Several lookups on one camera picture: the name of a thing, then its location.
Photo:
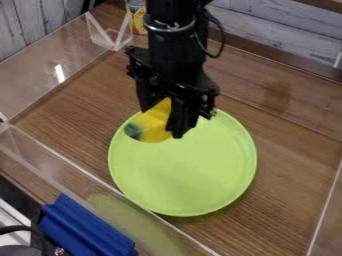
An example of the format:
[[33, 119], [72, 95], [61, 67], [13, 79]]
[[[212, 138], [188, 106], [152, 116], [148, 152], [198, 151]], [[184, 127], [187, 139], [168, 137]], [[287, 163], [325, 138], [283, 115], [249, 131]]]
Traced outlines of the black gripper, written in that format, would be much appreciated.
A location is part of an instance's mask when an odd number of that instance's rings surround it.
[[196, 126], [199, 117], [215, 115], [219, 87], [203, 70], [207, 51], [208, 20], [191, 18], [174, 23], [144, 18], [148, 47], [130, 46], [128, 74], [136, 80], [140, 110], [150, 110], [171, 99], [166, 130], [175, 139]]

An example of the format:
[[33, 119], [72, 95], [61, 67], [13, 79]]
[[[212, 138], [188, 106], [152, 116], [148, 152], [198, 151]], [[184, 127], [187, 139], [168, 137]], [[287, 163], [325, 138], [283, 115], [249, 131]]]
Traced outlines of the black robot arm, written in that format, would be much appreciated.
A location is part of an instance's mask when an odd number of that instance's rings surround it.
[[130, 46], [128, 75], [136, 81], [142, 114], [124, 127], [126, 134], [148, 143], [179, 139], [199, 118], [215, 113], [219, 86], [203, 70], [212, 0], [147, 0], [142, 23], [148, 46]]

